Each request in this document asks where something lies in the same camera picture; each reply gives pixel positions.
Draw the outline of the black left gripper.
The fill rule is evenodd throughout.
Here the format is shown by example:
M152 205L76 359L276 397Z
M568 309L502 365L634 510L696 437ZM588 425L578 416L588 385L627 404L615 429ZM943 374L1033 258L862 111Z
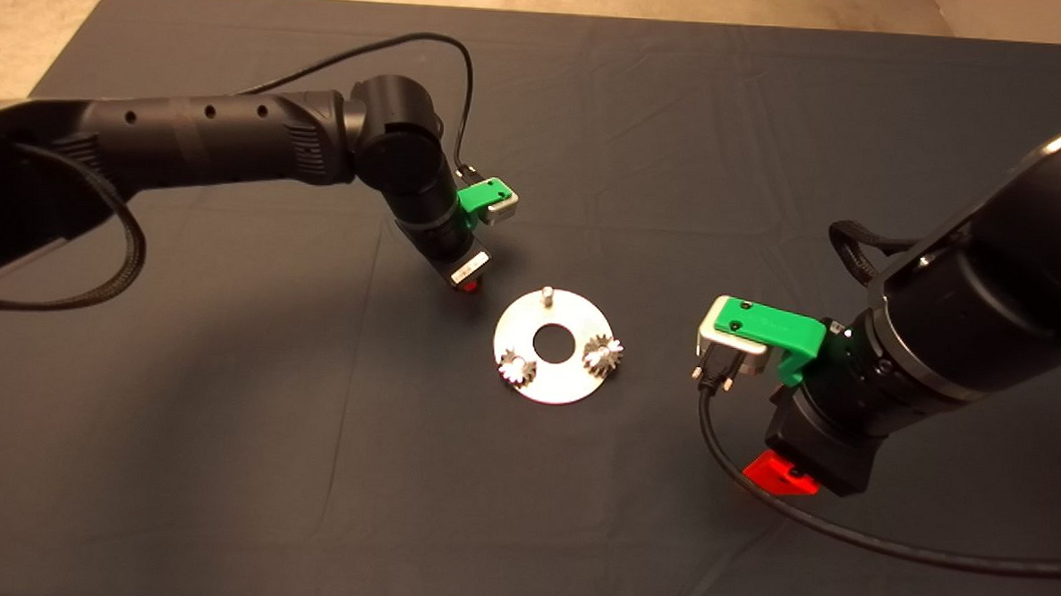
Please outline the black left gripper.
M483 273L491 267L491 251L472 231L427 239L421 252L448 286L459 293L479 292Z

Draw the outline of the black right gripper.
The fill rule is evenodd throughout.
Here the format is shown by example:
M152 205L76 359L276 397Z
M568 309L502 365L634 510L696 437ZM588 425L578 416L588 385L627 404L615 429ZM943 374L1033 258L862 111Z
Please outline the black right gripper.
M813 497L819 484L841 498L869 488L879 437L832 424L802 388L780 387L770 398L766 448L742 475L768 495Z

